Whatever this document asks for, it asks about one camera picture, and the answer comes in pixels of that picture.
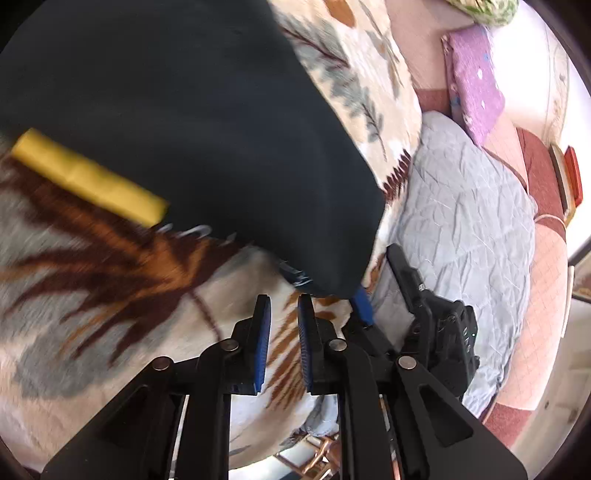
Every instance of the black cloth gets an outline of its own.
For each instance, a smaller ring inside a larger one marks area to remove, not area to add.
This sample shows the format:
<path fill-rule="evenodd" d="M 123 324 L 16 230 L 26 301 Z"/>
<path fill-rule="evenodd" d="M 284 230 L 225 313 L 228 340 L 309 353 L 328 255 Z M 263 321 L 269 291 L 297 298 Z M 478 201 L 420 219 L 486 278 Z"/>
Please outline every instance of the black cloth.
<path fill-rule="evenodd" d="M 0 128 L 36 128 L 353 295 L 384 197 L 265 0 L 46 0 L 0 54 Z"/>

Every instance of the quilted bedspread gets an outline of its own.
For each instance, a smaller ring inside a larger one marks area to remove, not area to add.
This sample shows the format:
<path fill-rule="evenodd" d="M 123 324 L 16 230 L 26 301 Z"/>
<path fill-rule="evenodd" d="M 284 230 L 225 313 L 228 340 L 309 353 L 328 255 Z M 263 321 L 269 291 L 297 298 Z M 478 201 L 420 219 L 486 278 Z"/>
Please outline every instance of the quilted bedspread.
<path fill-rule="evenodd" d="M 479 416 L 499 390 L 521 333 L 530 293 L 535 201 L 514 174 L 437 112 L 423 115 L 408 199 L 392 241 L 427 288 L 474 307 L 480 368 L 463 403 Z M 397 346 L 412 322 L 389 268 L 372 299 Z"/>

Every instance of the pink pillow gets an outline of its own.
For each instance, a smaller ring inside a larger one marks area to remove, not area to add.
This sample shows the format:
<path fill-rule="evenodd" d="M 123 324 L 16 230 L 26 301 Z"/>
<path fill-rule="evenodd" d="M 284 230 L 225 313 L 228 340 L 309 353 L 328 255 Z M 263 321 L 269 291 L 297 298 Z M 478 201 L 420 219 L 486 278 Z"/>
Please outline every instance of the pink pillow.
<path fill-rule="evenodd" d="M 492 69 L 491 44 L 486 30 L 481 25 L 473 25 L 450 32 L 442 40 L 448 76 L 452 75 L 448 84 L 452 116 L 456 116 L 454 110 L 461 108 L 462 126 L 481 147 L 505 108 L 505 97 Z"/>

